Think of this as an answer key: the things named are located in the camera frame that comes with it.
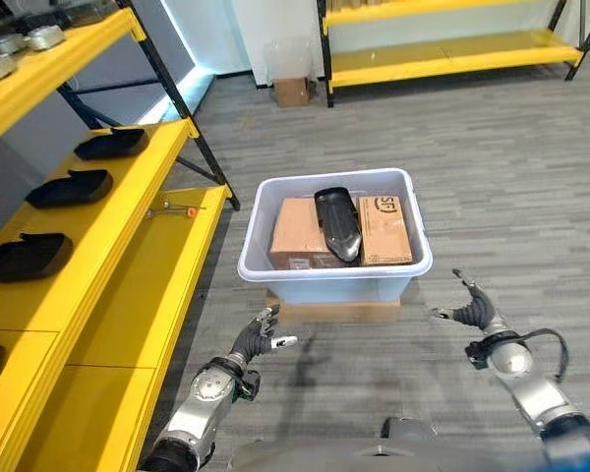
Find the cardboard box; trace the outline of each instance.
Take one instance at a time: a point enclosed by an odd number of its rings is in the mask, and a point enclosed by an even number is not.
[[[273,81],[279,106],[303,106],[311,101],[311,83],[306,78]]]
[[[327,248],[312,198],[284,199],[273,228],[269,255],[277,269],[348,266]]]
[[[413,262],[398,197],[358,199],[363,247],[362,266],[395,266]]]
[[[302,303],[287,304],[270,290],[266,305],[279,304],[283,325],[296,323],[396,323],[400,317],[400,300],[392,302]]]

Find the robotic hand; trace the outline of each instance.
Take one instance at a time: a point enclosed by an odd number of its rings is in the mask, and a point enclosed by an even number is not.
[[[199,369],[190,395],[177,409],[143,461],[144,472],[196,472],[214,452],[214,437],[232,404],[253,401],[260,374],[247,370],[254,357],[292,346],[295,336],[273,337],[279,306],[263,309],[238,335],[230,353],[215,357]]]
[[[542,439],[547,458],[553,463],[578,465],[590,457],[590,421],[561,392],[558,384],[568,364],[565,340],[556,331],[536,329],[525,335],[508,328],[490,297],[461,270],[452,271],[466,286],[472,302],[466,307],[433,309],[437,318],[475,326],[484,332],[481,341],[470,343],[465,352],[476,369],[489,367],[511,394],[533,431]],[[556,336],[561,344],[560,369],[555,379],[538,372],[524,341],[543,334]]]

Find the yellow shelf board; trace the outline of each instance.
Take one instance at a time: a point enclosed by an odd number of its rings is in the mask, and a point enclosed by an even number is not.
[[[506,67],[578,63],[583,53],[547,29],[332,54],[332,88]]]
[[[22,403],[39,400],[32,394],[34,386],[42,382],[37,375],[37,367],[45,362],[56,337],[55,332],[0,331],[0,346],[5,349],[6,358],[0,371],[0,455],[13,453],[6,438],[26,441],[22,437],[24,431],[18,425],[30,420],[31,411],[22,408]],[[36,406],[41,409],[43,403]]]
[[[43,52],[28,50],[16,57],[18,69],[0,81],[0,136],[79,72],[92,59],[127,33],[144,40],[145,33],[131,9],[122,9],[104,21],[67,29],[66,40]]]
[[[225,186],[157,194],[151,207],[167,200],[206,209],[199,209],[192,219],[171,214],[143,221],[68,364],[162,365],[186,315],[227,195]]]
[[[16,470],[132,470],[153,377],[154,369],[66,366]]]
[[[230,196],[225,186],[157,195],[154,207],[169,201],[205,209],[193,219],[180,214],[143,221],[70,356],[19,471],[135,470],[173,347]],[[149,382],[136,380],[146,375],[141,373],[148,373]]]
[[[464,8],[493,7],[511,3],[528,3],[535,0],[383,0],[380,5],[363,5],[358,8],[344,6],[325,13],[325,27],[387,20],[389,18],[425,13],[461,10]]]
[[[70,155],[53,173],[105,168],[112,191],[85,206],[36,209],[26,203],[0,232],[0,244],[21,232],[63,232],[73,254],[57,274],[35,281],[0,283],[0,330],[51,332],[55,340],[33,367],[26,396],[0,435],[0,471],[13,470],[45,400],[75,346],[112,271],[143,221],[190,131],[187,120],[145,127],[148,147],[134,157],[80,161]]]

